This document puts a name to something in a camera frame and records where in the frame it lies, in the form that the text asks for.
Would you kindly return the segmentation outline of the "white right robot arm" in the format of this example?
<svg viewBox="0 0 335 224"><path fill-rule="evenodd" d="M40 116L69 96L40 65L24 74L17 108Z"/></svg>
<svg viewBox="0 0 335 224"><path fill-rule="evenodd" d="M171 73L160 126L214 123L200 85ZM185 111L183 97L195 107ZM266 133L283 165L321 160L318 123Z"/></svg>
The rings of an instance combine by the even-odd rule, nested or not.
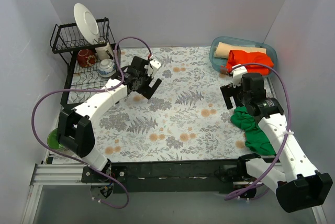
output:
<svg viewBox="0 0 335 224"><path fill-rule="evenodd" d="M276 195L288 213L322 205L333 185L328 173L321 173L310 162L290 130L284 110L277 99L266 95L263 76L242 71L233 82L220 88L227 108L244 105L272 145L282 169L277 170L258 154L238 158L237 176L252 177Z"/></svg>

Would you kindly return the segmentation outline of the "green t shirt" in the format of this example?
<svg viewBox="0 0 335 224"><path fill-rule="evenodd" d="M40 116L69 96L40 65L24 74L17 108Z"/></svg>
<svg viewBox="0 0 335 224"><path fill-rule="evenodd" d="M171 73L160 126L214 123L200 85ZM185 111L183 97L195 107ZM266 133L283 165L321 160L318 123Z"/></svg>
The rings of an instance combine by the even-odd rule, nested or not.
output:
<svg viewBox="0 0 335 224"><path fill-rule="evenodd" d="M255 119L248 114L246 107L236 107L230 120L236 127L244 131L247 148L259 155L276 155L268 137L260 129Z"/></svg>

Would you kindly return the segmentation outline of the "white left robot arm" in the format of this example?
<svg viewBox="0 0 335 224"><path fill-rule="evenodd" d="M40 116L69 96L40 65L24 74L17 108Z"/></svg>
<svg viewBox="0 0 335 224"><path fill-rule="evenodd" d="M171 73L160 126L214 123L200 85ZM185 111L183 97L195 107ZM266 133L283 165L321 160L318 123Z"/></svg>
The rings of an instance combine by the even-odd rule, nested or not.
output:
<svg viewBox="0 0 335 224"><path fill-rule="evenodd" d="M116 71L98 93L80 105L60 112L57 142L94 169L93 175L98 181L108 181L111 169L110 160L95 146L92 123L131 92L150 99L162 82L157 79L150 86L161 66L158 60L135 56L131 64Z"/></svg>

